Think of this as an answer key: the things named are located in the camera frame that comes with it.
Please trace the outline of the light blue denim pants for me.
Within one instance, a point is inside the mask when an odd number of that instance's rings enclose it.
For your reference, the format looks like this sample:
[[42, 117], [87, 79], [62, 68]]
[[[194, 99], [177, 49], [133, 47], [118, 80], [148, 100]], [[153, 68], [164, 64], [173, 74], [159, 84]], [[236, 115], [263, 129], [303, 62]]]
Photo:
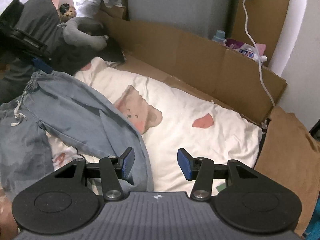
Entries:
[[48, 135], [96, 158], [131, 147], [135, 161], [124, 192], [152, 191], [146, 146], [138, 130], [94, 88], [62, 72], [35, 72], [23, 93], [1, 105], [1, 185], [14, 199], [53, 172]]

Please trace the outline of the dark grey blanket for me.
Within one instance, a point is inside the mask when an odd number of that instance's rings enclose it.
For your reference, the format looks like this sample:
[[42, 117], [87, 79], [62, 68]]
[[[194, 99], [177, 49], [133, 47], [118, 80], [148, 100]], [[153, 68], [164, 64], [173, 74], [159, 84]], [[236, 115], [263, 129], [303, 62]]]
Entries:
[[61, 25], [52, 0], [13, 0], [1, 14], [1, 63], [8, 67], [1, 78], [1, 103], [20, 96], [33, 72], [52, 70], [71, 76], [95, 57], [125, 61], [117, 42], [103, 25], [87, 17]]

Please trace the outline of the small doll head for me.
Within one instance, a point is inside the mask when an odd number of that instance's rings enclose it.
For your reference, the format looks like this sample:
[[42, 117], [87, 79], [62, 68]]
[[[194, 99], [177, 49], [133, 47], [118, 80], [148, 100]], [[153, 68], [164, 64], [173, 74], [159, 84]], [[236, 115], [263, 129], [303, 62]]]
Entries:
[[73, 5], [64, 3], [58, 8], [59, 17], [62, 23], [66, 23], [71, 18], [76, 17], [76, 9]]

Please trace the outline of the cream bear print duvet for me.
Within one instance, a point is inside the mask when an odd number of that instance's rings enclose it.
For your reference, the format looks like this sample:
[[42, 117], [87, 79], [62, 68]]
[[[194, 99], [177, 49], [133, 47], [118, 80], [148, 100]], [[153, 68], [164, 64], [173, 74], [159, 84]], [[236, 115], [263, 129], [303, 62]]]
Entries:
[[81, 134], [118, 146], [119, 153], [130, 147], [129, 136], [143, 139], [158, 192], [191, 192], [193, 182], [185, 179], [177, 162], [180, 148], [216, 164], [236, 159], [253, 167], [257, 161], [262, 130], [235, 111], [152, 78], [113, 69], [98, 57], [76, 78], [106, 96], [129, 129], [123, 133], [116, 126], [102, 132], [88, 124]]

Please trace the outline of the brown folded garment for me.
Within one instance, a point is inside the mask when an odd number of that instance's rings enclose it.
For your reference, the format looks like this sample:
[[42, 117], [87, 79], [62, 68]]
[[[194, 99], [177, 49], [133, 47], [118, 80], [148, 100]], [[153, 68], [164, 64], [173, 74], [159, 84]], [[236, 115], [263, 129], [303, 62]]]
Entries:
[[295, 233], [306, 230], [319, 195], [319, 142], [294, 113], [275, 107], [255, 170], [293, 191], [302, 202]]

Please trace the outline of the brown cardboard sheet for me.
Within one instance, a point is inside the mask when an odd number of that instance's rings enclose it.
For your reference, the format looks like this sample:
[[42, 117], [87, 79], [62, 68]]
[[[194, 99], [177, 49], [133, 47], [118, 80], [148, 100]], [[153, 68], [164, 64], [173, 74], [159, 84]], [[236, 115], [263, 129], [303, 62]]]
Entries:
[[128, 56], [183, 81], [260, 123], [287, 83], [234, 50], [169, 25], [126, 21], [105, 8], [95, 18]]

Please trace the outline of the detergent refill pouch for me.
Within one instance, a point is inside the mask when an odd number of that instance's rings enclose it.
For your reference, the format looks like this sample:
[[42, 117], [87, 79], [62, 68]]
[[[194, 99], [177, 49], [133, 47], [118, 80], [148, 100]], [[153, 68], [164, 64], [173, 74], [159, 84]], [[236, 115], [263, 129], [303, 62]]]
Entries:
[[255, 62], [258, 62], [258, 56], [260, 56], [261, 62], [267, 61], [267, 56], [264, 55], [264, 52], [266, 49], [266, 44], [257, 43], [258, 49], [256, 49], [252, 45], [228, 38], [225, 42], [225, 45], [228, 48], [231, 48], [231, 49], [241, 53], [242, 55], [245, 55], [246, 57], [254, 60]]

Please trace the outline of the light blue bottle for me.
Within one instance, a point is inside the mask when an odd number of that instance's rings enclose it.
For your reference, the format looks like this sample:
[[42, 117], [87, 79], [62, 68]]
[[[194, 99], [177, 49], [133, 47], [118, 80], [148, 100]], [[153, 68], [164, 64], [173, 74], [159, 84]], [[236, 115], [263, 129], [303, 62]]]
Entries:
[[217, 30], [214, 34], [212, 41], [215, 41], [220, 44], [225, 44], [226, 42], [226, 33], [223, 30]]

